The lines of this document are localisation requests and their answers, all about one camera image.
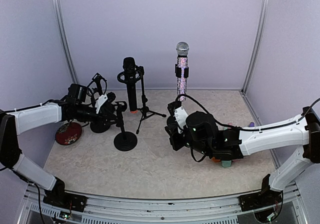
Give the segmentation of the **orange mic round stand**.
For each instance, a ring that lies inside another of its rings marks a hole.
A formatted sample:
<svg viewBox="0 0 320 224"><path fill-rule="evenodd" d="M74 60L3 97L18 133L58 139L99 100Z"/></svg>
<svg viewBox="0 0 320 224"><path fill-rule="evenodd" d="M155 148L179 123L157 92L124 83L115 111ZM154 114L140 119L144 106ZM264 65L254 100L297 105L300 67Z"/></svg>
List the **orange mic round stand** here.
<svg viewBox="0 0 320 224"><path fill-rule="evenodd" d="M120 127L121 132L115 136L113 140L114 146L117 150L121 152L131 151L138 144L137 136L130 131L125 131L123 111L116 110L116 115L117 115L116 126Z"/></svg>

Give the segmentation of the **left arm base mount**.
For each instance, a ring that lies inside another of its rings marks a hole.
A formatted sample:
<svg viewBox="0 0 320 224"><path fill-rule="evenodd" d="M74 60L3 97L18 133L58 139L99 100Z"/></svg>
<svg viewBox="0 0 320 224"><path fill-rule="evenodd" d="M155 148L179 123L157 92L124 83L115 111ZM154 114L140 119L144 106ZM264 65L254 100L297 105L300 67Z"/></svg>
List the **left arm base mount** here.
<svg viewBox="0 0 320 224"><path fill-rule="evenodd" d="M83 213L87 203L87 197L68 192L63 194L61 198L46 194L43 198L43 202L54 207Z"/></svg>

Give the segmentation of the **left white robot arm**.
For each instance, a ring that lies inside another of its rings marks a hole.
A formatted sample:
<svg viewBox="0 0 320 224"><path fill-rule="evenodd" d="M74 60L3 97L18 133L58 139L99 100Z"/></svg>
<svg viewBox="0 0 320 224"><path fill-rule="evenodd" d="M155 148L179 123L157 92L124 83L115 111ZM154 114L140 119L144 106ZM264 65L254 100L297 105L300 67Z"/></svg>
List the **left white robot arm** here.
<svg viewBox="0 0 320 224"><path fill-rule="evenodd" d="M0 163L28 181L49 191L50 198L63 207L70 195L61 187L64 183L26 157L19 147L18 136L26 131L64 121L116 125L124 128L122 113L128 105L116 101L113 92L102 93L91 104L85 104L88 87L71 84L61 100L50 99L36 106L0 112Z"/></svg>

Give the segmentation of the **teal microphone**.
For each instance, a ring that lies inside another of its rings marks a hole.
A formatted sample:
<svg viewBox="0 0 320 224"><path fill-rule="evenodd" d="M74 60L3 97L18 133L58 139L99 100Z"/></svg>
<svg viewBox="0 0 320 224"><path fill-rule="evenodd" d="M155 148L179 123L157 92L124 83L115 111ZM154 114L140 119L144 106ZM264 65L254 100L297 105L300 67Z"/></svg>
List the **teal microphone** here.
<svg viewBox="0 0 320 224"><path fill-rule="evenodd" d="M222 160L221 161L221 166L223 168L229 168L232 165L232 161L231 160Z"/></svg>

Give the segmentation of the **teal mic round stand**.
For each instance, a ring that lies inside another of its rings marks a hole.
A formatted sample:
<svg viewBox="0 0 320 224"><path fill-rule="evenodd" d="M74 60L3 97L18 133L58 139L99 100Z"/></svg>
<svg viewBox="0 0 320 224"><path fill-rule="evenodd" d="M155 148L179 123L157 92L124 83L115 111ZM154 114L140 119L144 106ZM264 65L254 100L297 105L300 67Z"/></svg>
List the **teal mic round stand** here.
<svg viewBox="0 0 320 224"><path fill-rule="evenodd" d="M111 127L111 124L107 121L92 121L90 123L90 129L96 134L101 134L106 132Z"/></svg>

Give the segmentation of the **orange microphone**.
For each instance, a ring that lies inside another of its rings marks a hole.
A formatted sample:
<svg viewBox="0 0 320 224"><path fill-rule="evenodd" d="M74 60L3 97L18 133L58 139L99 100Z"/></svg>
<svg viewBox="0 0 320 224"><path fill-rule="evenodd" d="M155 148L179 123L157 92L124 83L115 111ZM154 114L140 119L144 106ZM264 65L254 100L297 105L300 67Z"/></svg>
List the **orange microphone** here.
<svg viewBox="0 0 320 224"><path fill-rule="evenodd" d="M216 159L216 158L214 158L214 157L213 157L211 160L212 160L213 162L215 162L215 163L219 163L219 162L221 162L221 160L220 160L220 159Z"/></svg>

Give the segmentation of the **pink microphone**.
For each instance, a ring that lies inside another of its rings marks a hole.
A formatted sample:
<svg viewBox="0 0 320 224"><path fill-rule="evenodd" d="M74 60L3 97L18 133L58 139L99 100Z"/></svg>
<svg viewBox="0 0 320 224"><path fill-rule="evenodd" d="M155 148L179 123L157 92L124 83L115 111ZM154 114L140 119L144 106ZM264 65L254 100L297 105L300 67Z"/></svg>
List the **pink microphone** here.
<svg viewBox="0 0 320 224"><path fill-rule="evenodd" d="M233 159L233 160L231 160L231 162L236 163L236 162L239 162L240 160L241 159Z"/></svg>

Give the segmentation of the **purple mic round stand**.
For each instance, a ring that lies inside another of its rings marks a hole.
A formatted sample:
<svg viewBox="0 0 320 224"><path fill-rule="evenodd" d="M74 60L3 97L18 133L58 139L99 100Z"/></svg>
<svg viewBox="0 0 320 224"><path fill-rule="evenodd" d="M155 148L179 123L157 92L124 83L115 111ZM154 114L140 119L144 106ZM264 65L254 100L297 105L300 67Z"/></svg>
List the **purple mic round stand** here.
<svg viewBox="0 0 320 224"><path fill-rule="evenodd" d="M94 94L98 93L100 96L104 95L107 91L107 80L103 76L101 76L99 73L96 73L93 76L92 81L95 83L95 86L96 86L92 88L93 93Z"/></svg>

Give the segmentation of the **glitter silver microphone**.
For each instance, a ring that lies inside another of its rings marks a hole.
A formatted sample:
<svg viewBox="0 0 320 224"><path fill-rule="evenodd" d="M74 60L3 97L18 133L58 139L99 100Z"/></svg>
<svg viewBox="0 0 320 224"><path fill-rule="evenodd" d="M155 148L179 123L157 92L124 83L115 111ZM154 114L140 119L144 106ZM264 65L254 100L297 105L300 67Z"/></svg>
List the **glitter silver microphone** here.
<svg viewBox="0 0 320 224"><path fill-rule="evenodd" d="M175 75L177 77L177 95L179 96L179 102L183 102L186 99L182 94L187 93L187 79L189 77L189 49L189 45L183 41L176 45L177 63L175 64Z"/></svg>

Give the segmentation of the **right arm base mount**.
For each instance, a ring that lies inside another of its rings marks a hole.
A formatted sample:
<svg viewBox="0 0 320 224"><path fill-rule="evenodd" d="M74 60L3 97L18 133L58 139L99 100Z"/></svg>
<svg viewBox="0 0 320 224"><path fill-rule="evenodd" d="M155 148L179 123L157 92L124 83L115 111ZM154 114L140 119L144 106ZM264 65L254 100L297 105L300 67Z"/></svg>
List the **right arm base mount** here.
<svg viewBox="0 0 320 224"><path fill-rule="evenodd" d="M282 202L281 192L264 193L259 192L241 195L238 197L239 205L242 212L260 209L275 205L276 202Z"/></svg>

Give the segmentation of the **glitter mic round stand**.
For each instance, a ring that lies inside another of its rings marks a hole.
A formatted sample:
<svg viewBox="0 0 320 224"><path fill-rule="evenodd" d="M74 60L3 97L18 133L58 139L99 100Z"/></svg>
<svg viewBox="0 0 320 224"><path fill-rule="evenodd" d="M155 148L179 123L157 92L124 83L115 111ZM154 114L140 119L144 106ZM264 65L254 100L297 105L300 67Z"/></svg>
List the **glitter mic round stand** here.
<svg viewBox="0 0 320 224"><path fill-rule="evenodd" d="M189 68L186 65L176 64L175 75L177 77L177 95L187 93L187 79L189 77ZM185 96L180 96L178 101L173 101L167 105L169 117L166 121L168 126L176 126L176 118L174 116L174 110L182 106L182 102L186 99Z"/></svg>

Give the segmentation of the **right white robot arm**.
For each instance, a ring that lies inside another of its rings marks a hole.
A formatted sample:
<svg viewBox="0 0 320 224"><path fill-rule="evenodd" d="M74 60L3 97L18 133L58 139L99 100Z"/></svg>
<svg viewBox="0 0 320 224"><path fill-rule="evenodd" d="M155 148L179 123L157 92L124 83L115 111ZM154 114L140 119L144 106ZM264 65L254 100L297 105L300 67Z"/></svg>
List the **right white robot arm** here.
<svg viewBox="0 0 320 224"><path fill-rule="evenodd" d="M276 193L320 162L320 119L312 106L290 119L254 127L223 124L205 108L188 114L179 98L167 109L170 116L165 131L172 149L187 147L191 155L198 152L202 154L199 162L205 158L233 161L265 150L296 146L294 153L263 179L261 191L255 196L260 206L268 205Z"/></svg>

